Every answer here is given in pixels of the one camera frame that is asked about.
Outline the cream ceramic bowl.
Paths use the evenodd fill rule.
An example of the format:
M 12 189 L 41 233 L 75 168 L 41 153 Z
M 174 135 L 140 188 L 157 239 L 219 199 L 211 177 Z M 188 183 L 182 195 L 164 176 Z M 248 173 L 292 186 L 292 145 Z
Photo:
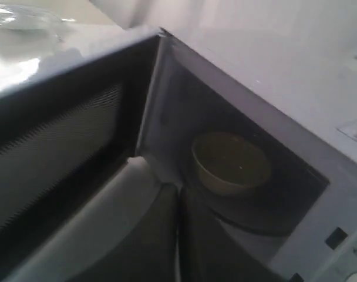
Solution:
M 220 196 L 245 194 L 264 185 L 272 175 L 266 154 L 243 137 L 228 132 L 207 132 L 191 145 L 199 181 Z

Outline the round metal tray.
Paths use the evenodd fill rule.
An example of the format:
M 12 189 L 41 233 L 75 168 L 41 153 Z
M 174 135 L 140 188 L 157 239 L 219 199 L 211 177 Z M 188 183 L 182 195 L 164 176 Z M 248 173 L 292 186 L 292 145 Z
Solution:
M 60 41 L 63 26 L 62 18 L 43 8 L 0 3 L 0 29 L 46 31 Z

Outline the white microwave door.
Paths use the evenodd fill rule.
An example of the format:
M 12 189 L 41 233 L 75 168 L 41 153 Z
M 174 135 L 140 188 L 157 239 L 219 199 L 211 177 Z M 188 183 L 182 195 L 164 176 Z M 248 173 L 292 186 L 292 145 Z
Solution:
M 0 281 L 176 281 L 179 193 L 143 148 L 167 37 L 58 52 L 0 93 Z

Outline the white microwave oven body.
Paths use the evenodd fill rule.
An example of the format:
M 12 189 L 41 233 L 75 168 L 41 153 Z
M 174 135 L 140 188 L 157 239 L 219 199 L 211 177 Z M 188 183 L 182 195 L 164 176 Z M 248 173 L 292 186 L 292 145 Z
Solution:
M 329 180 L 270 262 L 305 281 L 357 281 L 357 1 L 131 1 L 250 90 L 249 118 Z

